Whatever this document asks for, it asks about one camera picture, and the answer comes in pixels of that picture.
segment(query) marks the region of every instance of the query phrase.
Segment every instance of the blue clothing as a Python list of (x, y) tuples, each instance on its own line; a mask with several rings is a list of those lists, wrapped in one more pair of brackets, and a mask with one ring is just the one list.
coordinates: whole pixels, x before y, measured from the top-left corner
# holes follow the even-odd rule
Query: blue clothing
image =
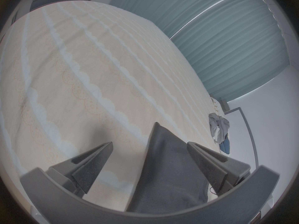
[(220, 146), (220, 150), (222, 152), (229, 154), (229, 140), (228, 140), (227, 135), (225, 136), (224, 141), (221, 144), (219, 144), (219, 146)]

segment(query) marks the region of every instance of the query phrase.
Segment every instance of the crumpled gray clothes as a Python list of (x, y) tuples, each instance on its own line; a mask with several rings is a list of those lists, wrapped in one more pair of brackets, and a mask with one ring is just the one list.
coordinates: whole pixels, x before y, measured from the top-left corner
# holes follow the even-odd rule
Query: crumpled gray clothes
[(212, 137), (215, 136), (217, 127), (219, 128), (218, 136), (215, 137), (215, 141), (218, 144), (221, 144), (225, 140), (225, 136), (228, 133), (229, 121), (222, 116), (218, 116), (216, 113), (211, 113), (209, 114), (209, 122)]

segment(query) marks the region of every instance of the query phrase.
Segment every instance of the beige bed sheet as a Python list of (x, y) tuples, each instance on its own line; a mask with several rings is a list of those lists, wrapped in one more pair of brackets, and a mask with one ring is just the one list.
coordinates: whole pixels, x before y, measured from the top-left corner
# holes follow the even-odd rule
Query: beige bed sheet
[(20, 18), (0, 44), (0, 152), (20, 175), (112, 141), (83, 198), (124, 211), (149, 134), (159, 122), (185, 142), (219, 151), (213, 102), (187, 60), (152, 22), (96, 2), (60, 2)]

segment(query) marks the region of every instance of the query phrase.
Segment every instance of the teal curtain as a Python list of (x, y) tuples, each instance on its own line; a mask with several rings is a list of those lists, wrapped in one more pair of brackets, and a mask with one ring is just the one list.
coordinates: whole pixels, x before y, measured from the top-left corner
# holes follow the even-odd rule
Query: teal curtain
[[(112, 0), (154, 22), (168, 37), (220, 0)], [(216, 99), (233, 100), (278, 75), (289, 58), (281, 31), (262, 0), (225, 0), (172, 41)]]

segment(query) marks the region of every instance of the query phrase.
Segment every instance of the dark gray cloth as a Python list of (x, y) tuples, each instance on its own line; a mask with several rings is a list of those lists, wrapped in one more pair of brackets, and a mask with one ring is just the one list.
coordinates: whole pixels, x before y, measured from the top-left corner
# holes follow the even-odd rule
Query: dark gray cloth
[(215, 137), (215, 141), (221, 144), (225, 140), (225, 136), (228, 133), (229, 121), (222, 116), (218, 116), (215, 113), (209, 114), (209, 122), (212, 137)]
[(207, 202), (208, 181), (187, 144), (155, 123), (141, 177), (127, 211), (165, 214)]

